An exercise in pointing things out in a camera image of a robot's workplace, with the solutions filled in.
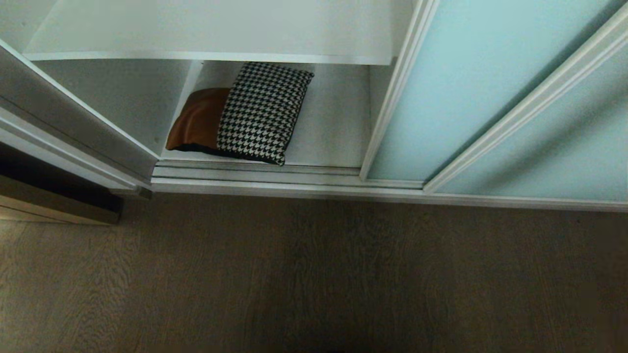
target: brown leather pillow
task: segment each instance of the brown leather pillow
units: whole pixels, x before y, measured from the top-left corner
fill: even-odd
[[[214,88],[190,94],[170,130],[166,149],[224,155],[217,149],[217,138],[229,91],[228,88]]]

